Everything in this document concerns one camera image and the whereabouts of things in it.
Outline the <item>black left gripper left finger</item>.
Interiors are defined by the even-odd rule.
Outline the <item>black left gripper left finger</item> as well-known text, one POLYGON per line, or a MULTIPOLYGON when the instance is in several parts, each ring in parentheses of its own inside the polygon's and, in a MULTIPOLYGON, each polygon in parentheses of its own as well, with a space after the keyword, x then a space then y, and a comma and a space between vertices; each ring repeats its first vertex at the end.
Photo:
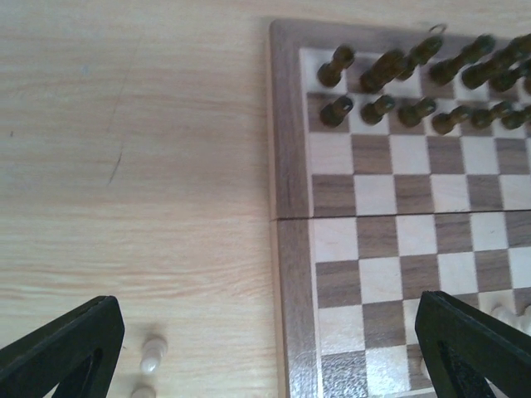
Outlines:
POLYGON ((106 397, 123 340, 118 299, 95 297, 1 349, 1 396, 106 397))

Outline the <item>dark wooden chess piece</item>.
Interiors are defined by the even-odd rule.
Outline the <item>dark wooden chess piece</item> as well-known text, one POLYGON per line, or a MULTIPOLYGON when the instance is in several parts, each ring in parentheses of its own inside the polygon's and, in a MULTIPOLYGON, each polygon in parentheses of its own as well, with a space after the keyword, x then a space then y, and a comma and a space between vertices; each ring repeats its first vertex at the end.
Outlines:
POLYGON ((470 124, 475 129, 486 129, 494 120, 502 119, 513 112, 508 101, 501 101, 489 109, 475 109, 470 117, 470 124))

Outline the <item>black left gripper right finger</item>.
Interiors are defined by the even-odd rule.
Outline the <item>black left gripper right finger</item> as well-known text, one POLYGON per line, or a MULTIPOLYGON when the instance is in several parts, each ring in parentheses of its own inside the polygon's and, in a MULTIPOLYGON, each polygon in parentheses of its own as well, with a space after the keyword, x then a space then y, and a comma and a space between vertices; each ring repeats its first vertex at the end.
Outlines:
POLYGON ((439 397, 530 396, 530 336, 442 291, 424 291, 416 334, 439 397))

